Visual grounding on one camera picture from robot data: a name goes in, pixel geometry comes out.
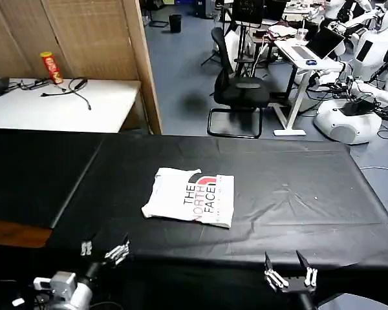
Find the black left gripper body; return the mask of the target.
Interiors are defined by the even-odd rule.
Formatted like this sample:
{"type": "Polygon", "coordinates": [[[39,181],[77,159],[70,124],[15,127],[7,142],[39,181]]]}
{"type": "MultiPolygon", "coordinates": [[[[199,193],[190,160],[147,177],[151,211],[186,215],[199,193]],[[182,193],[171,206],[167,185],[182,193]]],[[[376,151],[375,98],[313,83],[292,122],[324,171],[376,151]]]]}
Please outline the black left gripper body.
{"type": "Polygon", "coordinates": [[[112,269],[114,266],[114,260],[109,257],[92,259],[83,278],[88,282],[95,282],[99,277],[108,273],[108,270],[112,269]]]}

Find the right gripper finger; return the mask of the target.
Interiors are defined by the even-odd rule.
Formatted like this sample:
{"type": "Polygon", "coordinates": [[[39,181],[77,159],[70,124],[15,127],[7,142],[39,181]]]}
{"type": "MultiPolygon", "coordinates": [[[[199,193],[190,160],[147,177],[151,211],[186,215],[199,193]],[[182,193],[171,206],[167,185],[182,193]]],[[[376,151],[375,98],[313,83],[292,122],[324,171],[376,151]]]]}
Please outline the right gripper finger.
{"type": "Polygon", "coordinates": [[[304,279],[305,287],[316,287],[318,270],[315,268],[312,268],[308,260],[299,251],[296,251],[296,254],[301,267],[303,267],[306,270],[306,275],[304,279]]]}
{"type": "Polygon", "coordinates": [[[271,259],[268,253],[265,253],[264,275],[267,283],[274,291],[288,292],[289,282],[283,278],[277,271],[274,270],[271,259]]]}

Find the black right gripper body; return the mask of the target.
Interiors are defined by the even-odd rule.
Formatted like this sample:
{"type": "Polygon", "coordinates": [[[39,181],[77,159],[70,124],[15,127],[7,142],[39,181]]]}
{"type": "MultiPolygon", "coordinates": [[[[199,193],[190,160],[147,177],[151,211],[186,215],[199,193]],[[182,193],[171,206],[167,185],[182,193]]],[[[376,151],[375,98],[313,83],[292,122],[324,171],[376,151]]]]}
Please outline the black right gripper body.
{"type": "Polygon", "coordinates": [[[286,281],[288,282],[288,286],[284,286],[281,291],[283,293],[313,293],[315,291],[315,287],[312,285],[305,285],[305,276],[292,276],[286,277],[286,281]]]}

